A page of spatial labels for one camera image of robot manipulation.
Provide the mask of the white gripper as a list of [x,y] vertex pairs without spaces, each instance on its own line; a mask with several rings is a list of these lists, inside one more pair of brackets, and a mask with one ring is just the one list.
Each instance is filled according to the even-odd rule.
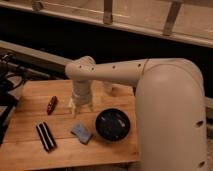
[[71,114],[72,117],[75,118],[80,113],[80,107],[82,105],[88,104],[88,108],[90,112],[93,112],[93,103],[92,102],[92,95],[91,94],[85,94],[85,95],[78,95],[73,93],[72,96],[73,106],[71,107]]

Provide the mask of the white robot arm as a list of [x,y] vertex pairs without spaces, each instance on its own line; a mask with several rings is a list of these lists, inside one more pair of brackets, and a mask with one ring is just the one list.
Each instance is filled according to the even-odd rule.
[[206,110],[199,68],[182,58],[65,67],[75,81],[100,80],[136,89],[139,162],[133,171],[208,171]]

